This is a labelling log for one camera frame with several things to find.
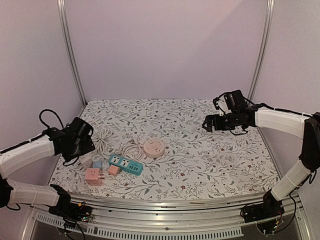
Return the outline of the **white cube socket adapter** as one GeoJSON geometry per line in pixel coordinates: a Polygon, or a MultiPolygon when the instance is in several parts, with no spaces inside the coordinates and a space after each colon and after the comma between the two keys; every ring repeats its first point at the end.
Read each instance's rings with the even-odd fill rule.
{"type": "Polygon", "coordinates": [[[83,155],[79,158],[79,162],[82,165],[83,169],[86,170],[88,168],[92,168],[92,157],[90,155],[83,155]]]}

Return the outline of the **orange usb charger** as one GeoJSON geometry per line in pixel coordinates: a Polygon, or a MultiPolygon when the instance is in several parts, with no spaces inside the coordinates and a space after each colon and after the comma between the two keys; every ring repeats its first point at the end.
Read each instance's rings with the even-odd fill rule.
{"type": "Polygon", "coordinates": [[[121,168],[116,165],[110,165],[107,170],[108,174],[112,176],[117,176],[121,171],[121,168]]]}

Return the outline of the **pink round power socket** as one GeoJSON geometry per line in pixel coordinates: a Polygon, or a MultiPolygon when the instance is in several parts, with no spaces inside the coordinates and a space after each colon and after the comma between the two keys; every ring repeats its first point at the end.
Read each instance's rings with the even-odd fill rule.
{"type": "Polygon", "coordinates": [[[143,144],[143,151],[149,158],[158,158],[165,153],[165,143],[158,138],[150,138],[143,144]]]}

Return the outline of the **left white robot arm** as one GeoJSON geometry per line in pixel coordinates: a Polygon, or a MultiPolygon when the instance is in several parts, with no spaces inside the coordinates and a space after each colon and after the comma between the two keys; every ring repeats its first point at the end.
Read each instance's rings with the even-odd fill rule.
{"type": "Polygon", "coordinates": [[[9,176],[34,162],[58,155],[66,166],[75,164],[81,156],[95,150],[94,128],[79,117],[61,129],[49,126],[43,119],[40,122],[46,127],[42,133],[0,152],[0,206],[40,204],[55,207],[63,217],[70,217],[74,205],[62,187],[21,183],[9,176]]]}

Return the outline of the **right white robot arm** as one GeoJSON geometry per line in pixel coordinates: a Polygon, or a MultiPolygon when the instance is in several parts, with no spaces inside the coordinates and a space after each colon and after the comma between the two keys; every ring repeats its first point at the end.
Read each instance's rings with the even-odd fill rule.
{"type": "Polygon", "coordinates": [[[320,114],[298,114],[261,103],[238,109],[221,107],[219,113],[207,115],[202,123],[207,132],[232,131],[236,127],[257,128],[267,138],[275,137],[268,139],[270,148],[285,158],[281,167],[287,171],[264,194],[264,203],[258,208],[262,218],[269,218],[278,210],[278,204],[320,167],[320,114]]]}

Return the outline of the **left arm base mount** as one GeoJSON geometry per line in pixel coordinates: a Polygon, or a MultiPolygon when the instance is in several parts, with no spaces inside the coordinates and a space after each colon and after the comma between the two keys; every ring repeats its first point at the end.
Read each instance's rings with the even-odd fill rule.
{"type": "Polygon", "coordinates": [[[93,212],[91,206],[86,205],[85,201],[72,203],[70,194],[62,187],[56,184],[51,184],[50,187],[54,188],[59,196],[57,204],[49,207],[48,212],[50,214],[75,222],[87,221],[87,218],[93,212]]]}

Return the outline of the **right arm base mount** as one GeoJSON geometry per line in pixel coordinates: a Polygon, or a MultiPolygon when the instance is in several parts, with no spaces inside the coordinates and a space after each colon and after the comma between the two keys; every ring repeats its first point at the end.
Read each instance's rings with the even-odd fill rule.
{"type": "Polygon", "coordinates": [[[280,216],[285,213],[282,200],[276,200],[271,191],[263,195],[262,203],[246,204],[240,210],[240,216],[245,223],[260,221],[280,216]]]}

